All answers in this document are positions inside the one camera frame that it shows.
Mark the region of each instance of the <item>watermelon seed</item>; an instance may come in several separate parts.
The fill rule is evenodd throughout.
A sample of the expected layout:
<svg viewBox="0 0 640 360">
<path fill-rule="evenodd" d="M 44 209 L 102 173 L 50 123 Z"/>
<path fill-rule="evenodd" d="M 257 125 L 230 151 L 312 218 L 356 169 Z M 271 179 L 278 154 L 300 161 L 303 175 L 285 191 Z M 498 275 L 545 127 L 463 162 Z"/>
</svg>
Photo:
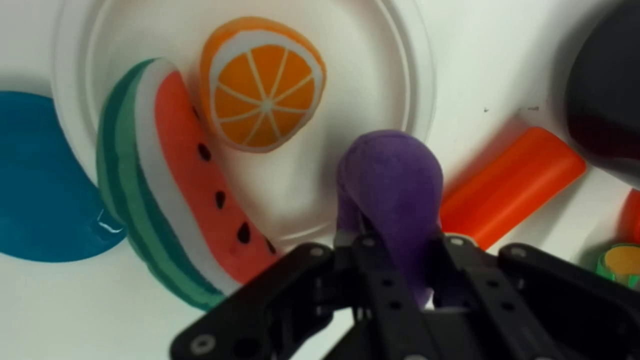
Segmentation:
<svg viewBox="0 0 640 360">
<path fill-rule="evenodd" d="M 223 209 L 223 203 L 225 203 L 225 194 L 223 194 L 223 192 L 215 192 L 215 207 L 217 207 L 217 211 Z"/>
<path fill-rule="evenodd" d="M 193 117 L 200 120 L 200 112 L 197 112 L 197 109 L 196 109 L 196 107 L 191 107 L 191 112 L 193 112 Z"/>
<path fill-rule="evenodd" d="M 241 227 L 239 227 L 239 231 L 237 231 L 237 240 L 239 240 L 241 244 L 247 244 L 247 242 L 252 240 L 252 231 L 247 228 L 246 222 L 241 222 Z"/>
<path fill-rule="evenodd" d="M 278 255 L 275 246 L 268 239 L 266 239 L 266 246 L 274 257 Z"/>
<path fill-rule="evenodd" d="M 204 162 L 211 161 L 211 152 L 205 148 L 205 144 L 197 144 L 197 154 Z"/>
</svg>

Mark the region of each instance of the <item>red watermelon flesh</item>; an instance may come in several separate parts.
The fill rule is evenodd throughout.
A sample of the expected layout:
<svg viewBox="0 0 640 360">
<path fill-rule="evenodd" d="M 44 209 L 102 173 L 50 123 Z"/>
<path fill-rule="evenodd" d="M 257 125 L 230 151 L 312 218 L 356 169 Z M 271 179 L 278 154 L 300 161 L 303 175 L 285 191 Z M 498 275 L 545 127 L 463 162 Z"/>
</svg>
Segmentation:
<svg viewBox="0 0 640 360">
<path fill-rule="evenodd" d="M 234 281 L 246 285 L 274 265 L 278 252 L 234 200 L 178 73 L 157 91 L 156 127 L 166 164 L 211 257 Z"/>
</svg>

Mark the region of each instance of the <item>black object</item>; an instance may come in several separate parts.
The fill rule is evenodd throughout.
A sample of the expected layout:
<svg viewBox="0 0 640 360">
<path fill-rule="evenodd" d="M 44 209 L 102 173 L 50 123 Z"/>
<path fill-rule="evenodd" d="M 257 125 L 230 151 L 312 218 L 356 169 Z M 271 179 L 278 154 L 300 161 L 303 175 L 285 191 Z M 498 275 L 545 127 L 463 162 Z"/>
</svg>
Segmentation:
<svg viewBox="0 0 640 360">
<path fill-rule="evenodd" d="M 640 187 L 640 3 L 622 3 L 585 40 L 567 81 L 566 129 L 585 159 Z"/>
<path fill-rule="evenodd" d="M 208 313 L 171 360 L 290 358 L 338 308 L 353 328 L 331 360 L 640 360 L 640 297 L 523 244 L 487 257 L 429 242 L 433 311 L 419 313 L 384 242 L 306 244 Z"/>
</svg>

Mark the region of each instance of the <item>white surface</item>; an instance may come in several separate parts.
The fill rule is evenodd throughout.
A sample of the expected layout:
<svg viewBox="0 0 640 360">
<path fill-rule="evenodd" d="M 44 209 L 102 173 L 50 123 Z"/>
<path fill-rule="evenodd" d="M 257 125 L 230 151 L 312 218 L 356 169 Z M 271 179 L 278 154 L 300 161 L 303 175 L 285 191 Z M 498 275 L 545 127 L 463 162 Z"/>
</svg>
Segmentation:
<svg viewBox="0 0 640 360">
<path fill-rule="evenodd" d="M 419 0 L 438 70 L 435 118 L 424 141 L 439 156 L 447 179 L 518 111 L 522 118 L 549 125 L 545 115 L 560 40 L 604 3 L 607 0 Z M 39 46 L 47 40 L 39 34 L 52 33 L 29 30 L 45 29 L 39 10 L 41 0 L 0 3 L 0 44 L 1 51 L 13 51 L 0 54 L 1 69 L 35 64 L 37 75 L 37 64 L 45 64 Z M 27 30 L 24 40 L 13 29 Z M 611 236 L 625 191 L 611 176 L 594 171 L 503 242 L 523 240 L 576 261 L 579 250 Z M 0 272 L 1 360 L 157 360 L 166 358 L 170 339 L 197 317 L 157 289 L 127 244 L 66 266 L 0 258 Z M 300 358 L 319 358 L 328 341 L 319 343 Z"/>
<path fill-rule="evenodd" d="M 268 154 L 222 147 L 227 181 L 241 209 L 278 248 L 302 240 L 329 242 L 334 169 L 346 147 L 367 131 L 410 131 L 414 115 L 419 125 L 429 123 L 433 76 L 427 37 L 414 20 L 411 0 L 72 0 L 61 10 L 63 38 L 53 60 L 61 129 L 94 179 L 99 111 L 121 75 L 142 60 L 166 58 L 197 99 L 202 44 L 213 29 L 246 16 L 247 9 L 306 34 L 323 54 L 328 75 L 314 120 L 290 143 Z M 410 37 L 396 29 L 403 23 L 411 24 Z"/>
</svg>

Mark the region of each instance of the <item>watermelon slice illustration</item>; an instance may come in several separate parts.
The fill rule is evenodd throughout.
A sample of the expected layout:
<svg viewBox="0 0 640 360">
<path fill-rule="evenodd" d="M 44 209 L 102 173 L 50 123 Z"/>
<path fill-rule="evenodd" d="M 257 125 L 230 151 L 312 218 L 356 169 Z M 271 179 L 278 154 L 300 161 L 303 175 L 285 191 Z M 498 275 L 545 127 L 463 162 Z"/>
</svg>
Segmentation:
<svg viewBox="0 0 640 360">
<path fill-rule="evenodd" d="M 143 104 L 136 118 L 142 169 L 182 246 L 196 250 L 196 269 L 227 295 L 274 265 L 278 250 L 234 200 L 179 73 L 153 66 L 164 66 L 166 76 L 156 88 L 138 92 L 138 99 L 153 97 L 138 102 Z"/>
<path fill-rule="evenodd" d="M 222 295 L 193 269 L 153 200 L 138 156 L 139 91 L 162 76 L 164 69 L 157 70 L 156 62 L 142 62 L 110 94 L 97 134 L 97 188 L 110 213 L 127 227 L 129 244 L 148 270 L 178 298 L 208 311 Z"/>
</svg>

